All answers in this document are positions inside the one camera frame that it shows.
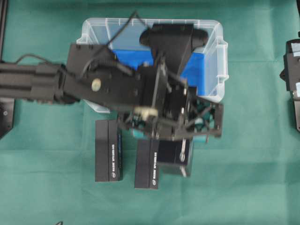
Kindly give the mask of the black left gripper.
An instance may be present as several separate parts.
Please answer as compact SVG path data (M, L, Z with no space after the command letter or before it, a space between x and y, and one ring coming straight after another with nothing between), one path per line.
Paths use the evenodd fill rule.
M137 75L143 81L143 105L118 113L120 128L131 129L137 139L155 138L180 141L192 139L207 143L208 136L222 135L222 103L214 103L196 94L178 75L165 66L139 66Z

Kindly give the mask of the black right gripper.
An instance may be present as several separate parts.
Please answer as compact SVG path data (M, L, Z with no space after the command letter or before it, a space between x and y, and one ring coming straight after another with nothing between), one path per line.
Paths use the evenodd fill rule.
M283 55L284 69L279 77L285 81L286 90L295 96L300 95L300 38L292 39L285 44Z

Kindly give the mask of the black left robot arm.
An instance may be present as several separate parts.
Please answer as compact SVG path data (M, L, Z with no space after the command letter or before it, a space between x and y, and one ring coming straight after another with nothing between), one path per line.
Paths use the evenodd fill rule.
M42 104L70 105L81 100L117 112L118 125L148 138L178 141L222 135L222 103L199 96L181 74L208 33L186 23L154 23L139 37L153 58L137 68L122 63L109 43L71 44L66 64L34 55L0 63L0 95Z

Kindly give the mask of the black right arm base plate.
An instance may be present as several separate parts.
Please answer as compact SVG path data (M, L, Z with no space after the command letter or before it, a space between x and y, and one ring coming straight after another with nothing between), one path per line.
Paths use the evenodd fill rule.
M294 105L296 129L299 132L300 131L300 99L293 97L292 100L293 100L293 105Z

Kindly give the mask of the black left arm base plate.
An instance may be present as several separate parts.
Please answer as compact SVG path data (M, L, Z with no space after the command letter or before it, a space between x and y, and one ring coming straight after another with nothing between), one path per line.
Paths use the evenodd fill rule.
M13 128L15 100L0 98L0 138L3 138Z

